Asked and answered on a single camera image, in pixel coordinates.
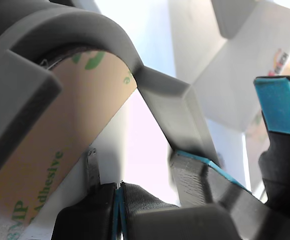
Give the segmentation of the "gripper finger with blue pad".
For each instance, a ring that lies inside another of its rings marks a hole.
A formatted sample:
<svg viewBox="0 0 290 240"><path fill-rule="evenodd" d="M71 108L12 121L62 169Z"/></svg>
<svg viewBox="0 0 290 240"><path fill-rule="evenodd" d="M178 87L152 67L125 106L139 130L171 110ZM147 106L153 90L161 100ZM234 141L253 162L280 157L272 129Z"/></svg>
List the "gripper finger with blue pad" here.
<svg viewBox="0 0 290 240"><path fill-rule="evenodd" d="M121 224L126 240L238 240L229 213L217 204L178 207L142 187L122 183Z"/></svg>

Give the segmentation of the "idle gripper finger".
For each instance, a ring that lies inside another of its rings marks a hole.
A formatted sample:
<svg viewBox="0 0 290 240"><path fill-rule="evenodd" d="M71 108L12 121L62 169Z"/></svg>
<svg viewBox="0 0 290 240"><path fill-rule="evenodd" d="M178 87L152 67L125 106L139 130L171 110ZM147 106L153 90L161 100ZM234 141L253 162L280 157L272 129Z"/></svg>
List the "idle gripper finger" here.
<svg viewBox="0 0 290 240"><path fill-rule="evenodd" d="M181 206L217 204L229 213L242 239L279 238L275 222L264 204L242 185L211 167L209 160L176 151L171 157L171 170Z"/></svg>
<svg viewBox="0 0 290 240"><path fill-rule="evenodd" d="M259 158L269 202L290 202L290 76L254 80L270 140Z"/></svg>

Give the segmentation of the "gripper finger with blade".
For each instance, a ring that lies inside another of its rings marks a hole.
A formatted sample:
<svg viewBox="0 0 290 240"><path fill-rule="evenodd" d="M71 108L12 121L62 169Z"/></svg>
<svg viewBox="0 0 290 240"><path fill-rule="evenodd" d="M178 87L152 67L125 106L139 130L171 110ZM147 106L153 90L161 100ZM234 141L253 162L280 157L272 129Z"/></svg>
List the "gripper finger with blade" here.
<svg viewBox="0 0 290 240"><path fill-rule="evenodd" d="M97 152L90 149L86 160L87 195L57 215L53 240L115 240L118 227L116 183L100 183Z"/></svg>

